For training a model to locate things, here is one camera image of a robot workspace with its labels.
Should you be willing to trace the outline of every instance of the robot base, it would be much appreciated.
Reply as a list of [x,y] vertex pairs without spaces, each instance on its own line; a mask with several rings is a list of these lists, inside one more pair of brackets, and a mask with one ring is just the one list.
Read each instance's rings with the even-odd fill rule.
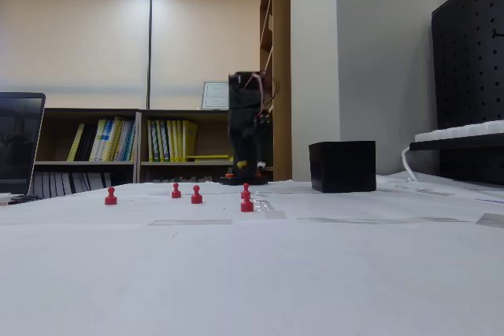
[[243,185],[245,183],[249,185],[265,185],[268,183],[268,179],[265,177],[221,177],[219,179],[219,183],[224,184],[224,185],[231,185],[231,186],[237,186],[237,185]]

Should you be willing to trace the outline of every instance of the pegboard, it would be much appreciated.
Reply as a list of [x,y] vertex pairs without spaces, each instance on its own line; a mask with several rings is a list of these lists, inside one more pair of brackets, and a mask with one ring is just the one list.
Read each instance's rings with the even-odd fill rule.
[[[504,37],[494,29],[504,33],[504,0],[449,0],[432,13],[439,129],[504,119]],[[441,175],[504,183],[502,152],[441,151]]]

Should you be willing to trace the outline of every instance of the white pillar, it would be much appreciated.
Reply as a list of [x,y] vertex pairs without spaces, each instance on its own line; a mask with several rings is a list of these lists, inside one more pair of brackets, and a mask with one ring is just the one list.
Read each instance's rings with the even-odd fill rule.
[[336,0],[291,0],[292,175],[309,181],[308,146],[339,141]]

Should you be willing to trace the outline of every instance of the picture frame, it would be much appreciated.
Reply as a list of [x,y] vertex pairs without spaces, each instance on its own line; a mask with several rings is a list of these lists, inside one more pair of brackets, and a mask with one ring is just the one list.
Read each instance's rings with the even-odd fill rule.
[[203,85],[203,110],[229,110],[229,82],[205,82]]

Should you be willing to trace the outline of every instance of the red game piece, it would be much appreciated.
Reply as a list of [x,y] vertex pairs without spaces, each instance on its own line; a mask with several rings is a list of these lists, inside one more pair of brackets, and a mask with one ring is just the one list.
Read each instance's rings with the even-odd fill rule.
[[244,183],[244,184],[243,184],[243,189],[245,189],[245,190],[242,192],[242,200],[243,200],[243,199],[245,199],[245,198],[243,197],[243,194],[244,194],[245,192],[248,192],[248,191],[249,191],[249,184]]
[[173,192],[172,192],[172,198],[181,198],[182,194],[180,193],[179,190],[179,184],[175,183],[173,184]]
[[245,200],[242,202],[242,212],[253,212],[254,211],[254,204],[250,202],[250,192],[243,192],[243,199]]
[[191,204],[203,203],[203,196],[199,193],[199,185],[195,185],[193,189],[195,190],[195,193],[191,196]]
[[114,197],[115,189],[109,188],[109,196],[105,197],[105,205],[117,205],[117,197]]

